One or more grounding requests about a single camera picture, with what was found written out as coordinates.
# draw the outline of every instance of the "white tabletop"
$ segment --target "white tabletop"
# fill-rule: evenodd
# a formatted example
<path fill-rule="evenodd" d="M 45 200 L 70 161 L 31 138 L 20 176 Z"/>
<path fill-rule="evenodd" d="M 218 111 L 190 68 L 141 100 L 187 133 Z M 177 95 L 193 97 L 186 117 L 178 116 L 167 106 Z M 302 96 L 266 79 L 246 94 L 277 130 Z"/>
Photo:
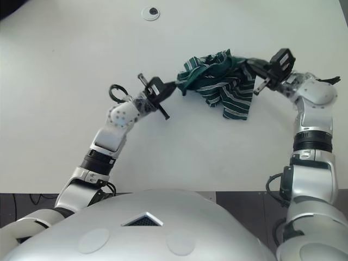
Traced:
<path fill-rule="evenodd" d="M 142 19 L 146 6 L 160 18 Z M 341 76 L 334 115 L 340 188 L 348 188 L 348 28 L 331 0 L 31 0 L 0 24 L 0 192 L 59 192 L 113 102 L 137 74 L 176 78 L 183 63 L 230 48 L 269 60 L 289 47 L 295 69 Z M 254 97 L 247 121 L 226 120 L 177 90 L 140 121 L 112 171 L 119 192 L 264 190 L 289 164 L 296 112 L 280 94 Z"/>

